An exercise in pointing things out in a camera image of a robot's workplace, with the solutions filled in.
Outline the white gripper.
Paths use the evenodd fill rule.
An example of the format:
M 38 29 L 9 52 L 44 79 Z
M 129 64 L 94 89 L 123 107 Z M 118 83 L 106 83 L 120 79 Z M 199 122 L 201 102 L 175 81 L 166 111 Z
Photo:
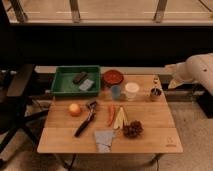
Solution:
M 169 89 L 174 89 L 191 81 L 191 76 L 184 62 L 166 65 L 165 69 L 172 75 L 172 79 L 168 85 Z

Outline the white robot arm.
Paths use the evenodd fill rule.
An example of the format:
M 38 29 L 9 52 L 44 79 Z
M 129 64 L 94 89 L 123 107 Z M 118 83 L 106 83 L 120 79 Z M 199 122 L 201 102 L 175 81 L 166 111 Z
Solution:
M 172 74 L 169 89 L 198 82 L 213 96 L 213 53 L 193 55 L 184 62 L 169 64 L 165 68 Z

